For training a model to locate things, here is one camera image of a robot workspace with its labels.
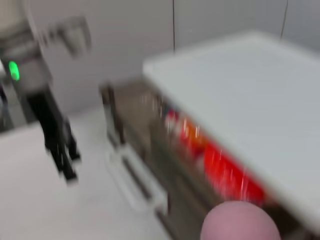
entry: red packaging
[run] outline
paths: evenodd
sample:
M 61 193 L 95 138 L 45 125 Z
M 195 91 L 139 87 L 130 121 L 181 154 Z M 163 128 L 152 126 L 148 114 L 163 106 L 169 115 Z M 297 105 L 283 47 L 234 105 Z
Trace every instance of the red packaging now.
M 260 205 L 265 193 L 247 174 L 214 144 L 204 153 L 204 171 L 211 185 L 226 199 L 242 200 Z

